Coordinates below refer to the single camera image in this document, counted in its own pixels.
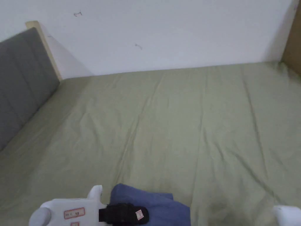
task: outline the mattress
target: mattress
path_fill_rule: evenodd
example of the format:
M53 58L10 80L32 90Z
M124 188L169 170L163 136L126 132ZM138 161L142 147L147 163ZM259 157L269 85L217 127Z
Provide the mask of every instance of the mattress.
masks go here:
M192 225L273 225L301 207L301 84L258 63L64 80L0 152L0 221L117 183L173 193Z

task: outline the gray headboard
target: gray headboard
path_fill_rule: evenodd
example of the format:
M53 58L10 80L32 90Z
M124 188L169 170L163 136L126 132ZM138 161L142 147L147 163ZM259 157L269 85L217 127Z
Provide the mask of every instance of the gray headboard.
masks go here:
M35 28L0 43L0 150L59 83Z

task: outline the label sticker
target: label sticker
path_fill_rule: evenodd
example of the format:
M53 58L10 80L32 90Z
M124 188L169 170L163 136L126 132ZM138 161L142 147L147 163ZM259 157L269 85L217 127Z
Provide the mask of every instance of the label sticker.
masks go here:
M64 211L64 218L65 219L80 217L80 216L83 216L83 215L85 215L85 208L84 207Z
M137 215L137 219L138 219L138 220L144 218L143 213L142 213L141 210L137 211L137 212L136 212L136 215Z

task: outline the upholstered headboard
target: upholstered headboard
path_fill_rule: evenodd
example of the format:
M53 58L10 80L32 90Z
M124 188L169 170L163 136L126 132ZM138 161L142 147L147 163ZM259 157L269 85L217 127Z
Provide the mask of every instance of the upholstered headboard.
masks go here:
M59 84L36 28L0 43L0 150Z
M282 61L301 75L301 4L299 3L290 35L282 56Z

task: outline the white wall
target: white wall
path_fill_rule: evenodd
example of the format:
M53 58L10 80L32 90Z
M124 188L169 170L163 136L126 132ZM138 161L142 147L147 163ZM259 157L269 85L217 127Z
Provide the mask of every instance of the white wall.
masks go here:
M0 39L39 20L89 74L279 60L297 0L0 0ZM73 14L81 10L82 16ZM63 77L72 63L64 67Z

